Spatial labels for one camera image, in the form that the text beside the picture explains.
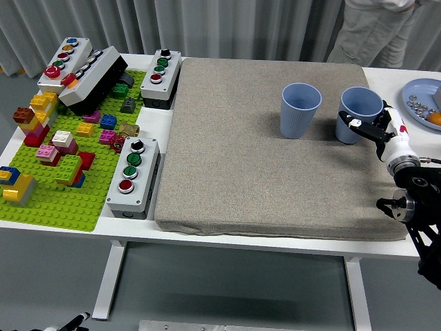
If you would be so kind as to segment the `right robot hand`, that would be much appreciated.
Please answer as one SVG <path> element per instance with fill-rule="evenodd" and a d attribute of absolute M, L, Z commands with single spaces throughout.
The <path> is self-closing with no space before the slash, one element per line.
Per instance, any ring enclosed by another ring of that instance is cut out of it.
<path fill-rule="evenodd" d="M 391 174 L 420 166 L 420 158 L 410 147 L 409 133 L 400 113 L 383 101 L 383 109 L 372 123 L 357 119 L 341 110 L 338 116 L 355 134 L 376 144 L 376 153 Z"/>

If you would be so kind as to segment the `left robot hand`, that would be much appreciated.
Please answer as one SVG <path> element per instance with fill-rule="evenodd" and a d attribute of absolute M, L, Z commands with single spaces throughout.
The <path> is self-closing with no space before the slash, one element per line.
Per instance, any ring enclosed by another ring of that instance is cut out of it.
<path fill-rule="evenodd" d="M 88 328 L 84 328 L 81 324 L 90 318 L 90 314 L 88 312 L 80 313 L 76 315 L 71 321 L 67 322 L 64 326 L 57 328 L 54 326 L 50 326 L 44 329 L 44 331 L 75 331 L 75 330 L 88 330 Z"/>

